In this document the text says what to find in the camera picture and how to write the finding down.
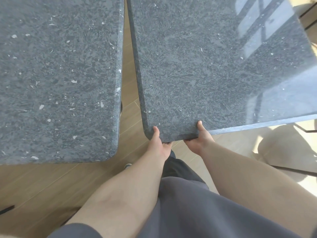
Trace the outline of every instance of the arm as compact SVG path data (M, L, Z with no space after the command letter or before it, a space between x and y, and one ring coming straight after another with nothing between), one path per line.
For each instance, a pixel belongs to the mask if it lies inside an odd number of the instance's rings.
M158 128L153 129L147 152L101 185L68 224L87 224L104 238L135 237L140 232L156 204L164 162L172 147L172 143L162 144Z
M317 198L279 170L216 144L199 122L199 137L186 140L202 157L220 195L303 237L317 226Z

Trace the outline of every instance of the hand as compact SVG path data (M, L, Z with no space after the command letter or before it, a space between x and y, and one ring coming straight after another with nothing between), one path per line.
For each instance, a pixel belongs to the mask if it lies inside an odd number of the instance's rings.
M198 138L191 140L184 140L188 148L195 154L201 156L204 148L211 142L215 142L210 133L204 128L203 122L198 121L197 128L199 130Z
M147 153L150 153L151 156L159 156L165 161L171 154L173 142L162 143L161 139L159 138L158 127L154 126L153 130L154 134L147 148Z

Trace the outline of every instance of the granite slab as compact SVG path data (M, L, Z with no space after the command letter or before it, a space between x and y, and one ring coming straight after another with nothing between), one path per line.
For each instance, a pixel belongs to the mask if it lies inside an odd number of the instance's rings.
M127 0L145 135L317 118L317 60L288 0Z
M112 157L124 0L0 1L0 164Z

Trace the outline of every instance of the speckled stone surface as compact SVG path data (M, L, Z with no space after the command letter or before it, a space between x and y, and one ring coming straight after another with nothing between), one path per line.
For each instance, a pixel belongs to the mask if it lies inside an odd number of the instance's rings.
M317 61L288 0L128 0L143 128L164 142L317 118Z
M124 0L0 2L0 164L112 157Z

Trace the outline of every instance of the wooden floor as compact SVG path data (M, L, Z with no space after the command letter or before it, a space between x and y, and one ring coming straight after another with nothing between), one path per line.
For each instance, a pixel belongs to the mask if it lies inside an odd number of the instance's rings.
M122 68L124 108L117 154L100 163L0 166L0 209L16 206L12 211L0 215L0 234L21 238L46 237L81 207L103 182L121 172L126 163L135 162L145 152L148 140L142 128L127 20L126 13ZM312 120L300 123L299 126L312 129L317 125ZM214 139L235 152L275 165L298 168L302 163L300 159L304 157L307 162L300 168L317 172L317 158L314 156L317 152L317 136L308 135L294 125L222 134L214 136ZM183 159L206 181L212 191L217 192L199 156L190 152L183 141L175 142L173 150L178 158ZM289 155L289 150L300 152L291 152L293 155ZM286 157L283 154L292 158L279 159ZM316 178L298 176L292 172L287 174L317 195Z

